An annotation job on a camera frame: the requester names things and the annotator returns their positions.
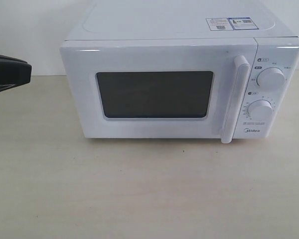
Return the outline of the white microwave door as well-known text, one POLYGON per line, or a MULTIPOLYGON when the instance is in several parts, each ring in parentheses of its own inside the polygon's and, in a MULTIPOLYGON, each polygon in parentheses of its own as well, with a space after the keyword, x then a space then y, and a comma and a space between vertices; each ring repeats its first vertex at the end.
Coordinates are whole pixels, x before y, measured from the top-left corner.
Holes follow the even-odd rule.
POLYGON ((234 137, 252 38, 67 40, 60 53, 87 138, 234 137))

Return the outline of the blue label sticker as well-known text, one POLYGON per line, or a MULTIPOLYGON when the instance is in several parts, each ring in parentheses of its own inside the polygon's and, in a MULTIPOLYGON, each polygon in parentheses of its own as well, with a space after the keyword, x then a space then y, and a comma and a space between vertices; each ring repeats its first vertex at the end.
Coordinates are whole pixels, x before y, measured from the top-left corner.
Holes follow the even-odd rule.
POLYGON ((234 30, 257 30, 259 29, 250 17, 229 17, 234 30))

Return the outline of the white Midea microwave oven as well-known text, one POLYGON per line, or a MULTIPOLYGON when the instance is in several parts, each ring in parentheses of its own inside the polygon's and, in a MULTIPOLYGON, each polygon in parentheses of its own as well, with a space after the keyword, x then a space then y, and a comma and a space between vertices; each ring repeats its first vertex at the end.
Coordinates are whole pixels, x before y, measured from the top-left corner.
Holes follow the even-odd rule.
POLYGON ((299 61, 299 37, 258 0, 97 0, 73 27, 67 40, 192 40, 252 38, 258 48, 233 139, 265 138, 299 61), (257 30, 211 31, 207 18, 250 17, 257 30), (265 69, 279 68, 285 84, 273 91, 257 85, 265 69), (267 120, 252 120, 248 106, 269 101, 267 120))

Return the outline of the white label sticker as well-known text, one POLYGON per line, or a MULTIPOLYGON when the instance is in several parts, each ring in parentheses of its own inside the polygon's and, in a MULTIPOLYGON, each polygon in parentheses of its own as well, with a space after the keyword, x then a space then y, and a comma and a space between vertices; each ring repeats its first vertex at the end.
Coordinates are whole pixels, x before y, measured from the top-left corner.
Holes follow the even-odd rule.
POLYGON ((228 18, 207 18, 206 21, 211 31, 234 30, 228 18))

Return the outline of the upper white control knob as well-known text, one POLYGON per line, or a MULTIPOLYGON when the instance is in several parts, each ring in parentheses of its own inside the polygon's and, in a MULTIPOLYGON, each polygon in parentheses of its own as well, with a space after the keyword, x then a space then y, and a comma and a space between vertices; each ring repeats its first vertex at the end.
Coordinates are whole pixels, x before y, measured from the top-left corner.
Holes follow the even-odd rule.
POLYGON ((283 72, 276 67, 263 70, 256 79, 257 85, 264 91, 273 91, 281 88, 286 78, 283 72))

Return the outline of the lower white timer knob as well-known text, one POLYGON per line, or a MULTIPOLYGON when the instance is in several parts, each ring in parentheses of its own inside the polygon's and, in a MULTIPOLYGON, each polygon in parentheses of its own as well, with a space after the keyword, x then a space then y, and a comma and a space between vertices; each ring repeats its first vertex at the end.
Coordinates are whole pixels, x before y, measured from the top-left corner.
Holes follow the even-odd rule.
POLYGON ((252 120, 267 120, 272 116, 273 108, 269 101, 258 100, 248 106, 247 113, 252 120))

